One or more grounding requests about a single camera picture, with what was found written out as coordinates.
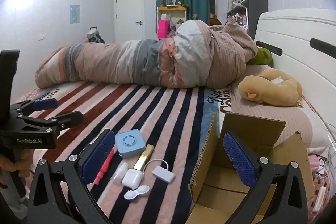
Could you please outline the person left hand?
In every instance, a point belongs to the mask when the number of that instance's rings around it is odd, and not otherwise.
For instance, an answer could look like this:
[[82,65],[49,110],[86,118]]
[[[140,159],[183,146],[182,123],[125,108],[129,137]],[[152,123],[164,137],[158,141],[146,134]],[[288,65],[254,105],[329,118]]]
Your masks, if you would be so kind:
[[18,171],[19,176],[27,178],[30,176],[30,167],[33,164],[33,154],[34,150],[25,149],[21,152],[21,159],[17,162],[12,162],[7,157],[3,151],[1,151],[1,170],[6,170],[8,172]]

